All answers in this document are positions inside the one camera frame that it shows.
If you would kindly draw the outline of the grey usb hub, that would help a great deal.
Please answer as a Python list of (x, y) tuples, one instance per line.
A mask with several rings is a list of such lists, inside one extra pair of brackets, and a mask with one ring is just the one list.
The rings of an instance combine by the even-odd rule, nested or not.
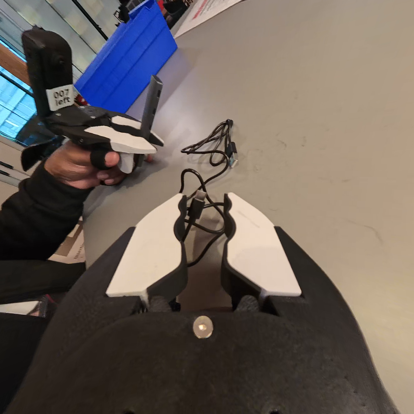
[(157, 152), (156, 146), (163, 147), (164, 143), (152, 132), (152, 126), (157, 113), (159, 99), (163, 89), (163, 82), (157, 75), (152, 75), (148, 85), (147, 97), (144, 105), (143, 115), (138, 136), (142, 137)]

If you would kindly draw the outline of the person's left hand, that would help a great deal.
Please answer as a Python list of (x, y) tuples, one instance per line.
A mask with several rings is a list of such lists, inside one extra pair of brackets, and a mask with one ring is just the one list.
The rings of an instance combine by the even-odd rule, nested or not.
[(119, 169), (119, 161), (118, 153), (107, 152), (104, 158), (107, 169), (98, 169), (91, 163), (90, 151), (68, 141), (45, 161), (44, 169), (61, 183), (86, 190), (124, 181), (127, 174)]

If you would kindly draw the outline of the person's black clothed body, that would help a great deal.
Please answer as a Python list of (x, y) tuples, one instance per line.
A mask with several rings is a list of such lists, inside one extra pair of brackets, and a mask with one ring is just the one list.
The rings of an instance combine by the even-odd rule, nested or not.
[(68, 292), (86, 271), (85, 262), (3, 260), (0, 262), (0, 303), (34, 300)]

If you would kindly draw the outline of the person's left forearm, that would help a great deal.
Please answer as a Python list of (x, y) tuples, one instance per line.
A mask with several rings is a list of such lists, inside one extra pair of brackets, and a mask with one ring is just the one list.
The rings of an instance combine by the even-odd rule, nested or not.
[(62, 183), (40, 163), (2, 204), (0, 259), (47, 260), (75, 228), (92, 190)]

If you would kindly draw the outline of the blue plastic bin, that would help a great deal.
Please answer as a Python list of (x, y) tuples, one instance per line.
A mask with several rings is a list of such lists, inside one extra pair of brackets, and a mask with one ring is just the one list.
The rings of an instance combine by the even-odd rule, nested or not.
[(91, 106), (126, 113), (178, 48), (157, 1), (144, 1), (129, 17), (75, 83)]

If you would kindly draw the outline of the white printed poster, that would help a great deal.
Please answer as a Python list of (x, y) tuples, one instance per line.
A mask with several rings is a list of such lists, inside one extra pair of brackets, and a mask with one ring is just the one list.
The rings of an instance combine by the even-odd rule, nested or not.
[(242, 2), (241, 0), (198, 0), (179, 26), (174, 38), (187, 33), (218, 14)]

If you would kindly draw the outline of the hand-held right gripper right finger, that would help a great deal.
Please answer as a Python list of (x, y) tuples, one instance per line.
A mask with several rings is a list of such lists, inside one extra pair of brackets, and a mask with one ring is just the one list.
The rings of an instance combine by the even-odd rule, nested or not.
[(226, 193), (224, 224), (221, 285), (232, 300), (247, 295), (265, 300), (302, 294), (275, 226), (266, 215), (235, 193)]

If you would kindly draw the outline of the white printed paper sheet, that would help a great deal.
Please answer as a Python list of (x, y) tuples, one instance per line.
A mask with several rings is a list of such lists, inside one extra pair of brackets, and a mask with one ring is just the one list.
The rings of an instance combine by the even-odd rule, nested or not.
[(82, 217), (49, 260), (64, 264), (84, 263), (85, 238)]

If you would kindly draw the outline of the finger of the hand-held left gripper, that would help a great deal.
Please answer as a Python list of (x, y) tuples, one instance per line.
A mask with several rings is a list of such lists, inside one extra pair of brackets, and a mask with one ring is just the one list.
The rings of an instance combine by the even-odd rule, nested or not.
[(109, 126), (92, 126), (86, 133), (109, 140), (110, 148), (115, 152), (131, 154), (155, 154), (156, 148), (143, 137), (136, 137), (126, 132), (118, 132)]
[(164, 141), (149, 128), (142, 127), (142, 123), (133, 118), (113, 116), (111, 126), (118, 132), (130, 134), (135, 137), (142, 137), (150, 144), (164, 146)]

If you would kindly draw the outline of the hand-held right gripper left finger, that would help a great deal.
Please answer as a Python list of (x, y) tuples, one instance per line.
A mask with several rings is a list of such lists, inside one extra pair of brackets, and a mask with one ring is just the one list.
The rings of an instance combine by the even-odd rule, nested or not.
[(140, 297), (146, 305), (155, 296), (167, 302), (177, 298), (188, 282), (186, 215), (187, 197), (179, 193), (140, 220), (107, 287), (108, 297)]

